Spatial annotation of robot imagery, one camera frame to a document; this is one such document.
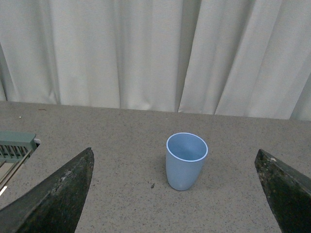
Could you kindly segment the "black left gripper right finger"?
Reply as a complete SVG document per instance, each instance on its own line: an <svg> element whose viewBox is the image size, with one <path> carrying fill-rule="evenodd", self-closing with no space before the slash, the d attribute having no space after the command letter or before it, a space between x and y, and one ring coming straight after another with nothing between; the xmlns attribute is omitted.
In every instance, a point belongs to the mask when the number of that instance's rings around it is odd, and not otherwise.
<svg viewBox="0 0 311 233"><path fill-rule="evenodd" d="M283 233L311 231L311 179L259 149L255 168L270 209Z"/></svg>

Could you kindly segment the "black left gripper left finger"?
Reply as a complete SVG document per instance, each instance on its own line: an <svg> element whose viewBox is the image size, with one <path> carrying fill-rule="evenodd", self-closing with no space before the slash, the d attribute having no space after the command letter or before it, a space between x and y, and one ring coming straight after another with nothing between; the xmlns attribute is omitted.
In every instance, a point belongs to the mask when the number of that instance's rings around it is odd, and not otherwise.
<svg viewBox="0 0 311 233"><path fill-rule="evenodd" d="M73 233L91 184L94 154L86 148L0 211L2 233Z"/></svg>

